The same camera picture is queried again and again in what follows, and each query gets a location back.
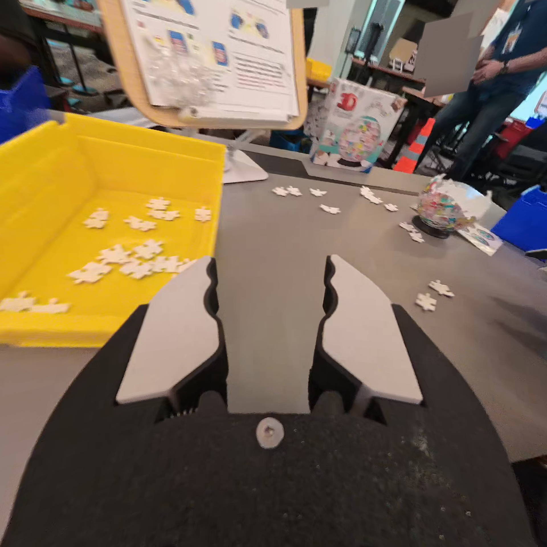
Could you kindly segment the colourful puzzle box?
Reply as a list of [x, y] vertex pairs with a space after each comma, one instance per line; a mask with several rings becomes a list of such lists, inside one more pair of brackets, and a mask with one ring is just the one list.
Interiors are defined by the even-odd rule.
[[406, 105], [400, 95], [332, 79], [326, 97], [310, 104], [305, 119], [311, 162], [369, 173]]

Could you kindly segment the puzzle instruction sheet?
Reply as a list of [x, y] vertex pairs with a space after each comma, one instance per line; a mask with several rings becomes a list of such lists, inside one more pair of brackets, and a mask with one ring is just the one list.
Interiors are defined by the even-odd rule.
[[457, 234], [487, 256], [493, 256], [504, 244], [502, 239], [477, 223], [457, 230]]

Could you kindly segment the orange traffic cone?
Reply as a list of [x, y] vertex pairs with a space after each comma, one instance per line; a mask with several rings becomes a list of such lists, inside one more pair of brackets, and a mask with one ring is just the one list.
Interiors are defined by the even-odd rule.
[[411, 146], [403, 153], [402, 157], [393, 166], [393, 171], [406, 174], [413, 174], [418, 160], [424, 150], [425, 144], [434, 128], [435, 119], [429, 118], [421, 128], [419, 135], [412, 142]]

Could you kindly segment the pile of white puzzle pieces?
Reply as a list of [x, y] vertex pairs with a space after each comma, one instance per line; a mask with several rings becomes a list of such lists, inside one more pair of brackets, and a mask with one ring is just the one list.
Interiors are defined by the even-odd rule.
[[[156, 221], [172, 222], [180, 218], [178, 210], [169, 210], [170, 201], [163, 197], [150, 199], [146, 204], [149, 209], [148, 216]], [[194, 220], [206, 223], [212, 220], [212, 210], [206, 206], [196, 208]], [[98, 208], [84, 222], [87, 229], [102, 229], [106, 226], [109, 213]], [[130, 215], [123, 220], [130, 228], [141, 232], [156, 229], [157, 222], [140, 219]], [[180, 259], [179, 256], [163, 256], [164, 243], [162, 241], [148, 239], [131, 250], [127, 250], [121, 243], [110, 248], [100, 250], [95, 260], [86, 263], [82, 268], [70, 272], [67, 277], [74, 284], [95, 284], [113, 271], [117, 266], [118, 271], [127, 278], [141, 280], [154, 274], [166, 273], [175, 275], [188, 269], [197, 259]], [[38, 298], [30, 295], [28, 291], [18, 293], [16, 297], [5, 297], [1, 300], [1, 312], [12, 313], [36, 313], [47, 315], [59, 315], [68, 313], [71, 303], [62, 303], [57, 297], [50, 298], [46, 303], [40, 303]]]

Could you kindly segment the blue plastic bin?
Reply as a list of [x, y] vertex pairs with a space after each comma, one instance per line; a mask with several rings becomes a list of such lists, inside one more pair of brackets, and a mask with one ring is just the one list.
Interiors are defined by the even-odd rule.
[[525, 190], [490, 231], [524, 252], [546, 250], [546, 186]]

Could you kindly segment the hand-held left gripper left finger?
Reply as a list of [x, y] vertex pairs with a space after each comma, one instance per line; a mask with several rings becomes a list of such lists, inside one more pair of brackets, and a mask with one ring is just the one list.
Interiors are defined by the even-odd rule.
[[115, 401], [167, 400], [176, 413], [197, 409], [212, 392], [228, 406], [228, 355], [218, 317], [217, 265], [187, 264], [152, 298]]

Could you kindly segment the clear plastic bag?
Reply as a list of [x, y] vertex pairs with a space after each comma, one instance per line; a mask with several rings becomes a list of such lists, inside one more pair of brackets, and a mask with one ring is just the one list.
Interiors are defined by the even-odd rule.
[[200, 56], [177, 52], [147, 39], [147, 76], [163, 106], [191, 112], [214, 99], [213, 71]]

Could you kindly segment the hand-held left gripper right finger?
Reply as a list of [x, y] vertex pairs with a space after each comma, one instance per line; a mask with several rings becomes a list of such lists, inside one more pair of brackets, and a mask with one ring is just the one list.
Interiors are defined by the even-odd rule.
[[336, 254], [325, 262], [323, 311], [309, 374], [310, 411], [326, 392], [338, 393], [351, 415], [365, 415], [376, 399], [423, 403], [392, 302]]

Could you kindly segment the wooden top table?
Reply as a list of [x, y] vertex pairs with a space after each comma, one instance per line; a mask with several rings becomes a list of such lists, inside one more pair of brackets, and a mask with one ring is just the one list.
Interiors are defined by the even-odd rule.
[[394, 138], [392, 151], [388, 157], [377, 161], [382, 168], [393, 168], [419, 120], [433, 118], [445, 106], [438, 97], [425, 97], [426, 82], [424, 80], [416, 79], [406, 72], [397, 72], [371, 62], [366, 63], [357, 57], [352, 58], [349, 79], [394, 93], [407, 100], [398, 123], [400, 127]]

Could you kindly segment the red plastic bin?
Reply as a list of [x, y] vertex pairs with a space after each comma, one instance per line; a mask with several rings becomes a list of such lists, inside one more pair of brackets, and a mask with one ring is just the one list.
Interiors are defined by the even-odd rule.
[[505, 159], [532, 131], [533, 128], [528, 127], [522, 120], [512, 119], [510, 122], [505, 122], [499, 133], [494, 155], [500, 159]]

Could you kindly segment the black ball stand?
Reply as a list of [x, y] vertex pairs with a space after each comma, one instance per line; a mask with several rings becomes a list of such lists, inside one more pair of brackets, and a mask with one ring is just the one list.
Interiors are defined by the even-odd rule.
[[430, 226], [427, 223], [425, 223], [419, 215], [415, 215], [412, 218], [411, 223], [420, 232], [423, 232], [424, 234], [428, 236], [435, 237], [440, 240], [446, 240], [451, 235], [450, 230], [447, 231], [447, 230], [442, 230], [442, 229]]

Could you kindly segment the wooden document board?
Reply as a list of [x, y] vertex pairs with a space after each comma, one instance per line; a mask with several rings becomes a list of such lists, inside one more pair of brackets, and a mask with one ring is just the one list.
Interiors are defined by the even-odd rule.
[[299, 113], [286, 122], [229, 118], [196, 118], [179, 114], [177, 108], [153, 106], [148, 99], [121, 1], [98, 1], [103, 32], [108, 41], [121, 85], [131, 104], [156, 125], [183, 129], [274, 129], [295, 130], [308, 111], [303, 9], [291, 9], [291, 40], [294, 81]]

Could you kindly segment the blue plastic crate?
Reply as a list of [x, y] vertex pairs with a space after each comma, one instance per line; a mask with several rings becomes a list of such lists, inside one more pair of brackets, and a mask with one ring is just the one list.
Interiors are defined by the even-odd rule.
[[271, 131], [269, 146], [289, 152], [310, 154], [312, 141], [302, 129], [291, 131]]

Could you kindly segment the colourful puzzle ball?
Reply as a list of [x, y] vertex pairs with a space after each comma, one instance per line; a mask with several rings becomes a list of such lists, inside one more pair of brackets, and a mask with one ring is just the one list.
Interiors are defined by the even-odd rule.
[[492, 195], [492, 190], [482, 194], [466, 183], [439, 174], [419, 195], [416, 211], [427, 226], [458, 231], [482, 219], [492, 204]]

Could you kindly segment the yellow plastic bin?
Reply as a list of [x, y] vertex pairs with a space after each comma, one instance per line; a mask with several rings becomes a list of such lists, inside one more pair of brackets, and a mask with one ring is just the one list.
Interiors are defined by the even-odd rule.
[[332, 73], [332, 66], [312, 58], [306, 58], [306, 78], [308, 80], [327, 82]]
[[101, 347], [175, 272], [136, 279], [147, 241], [156, 264], [214, 256], [225, 148], [66, 114], [1, 145], [1, 344]]

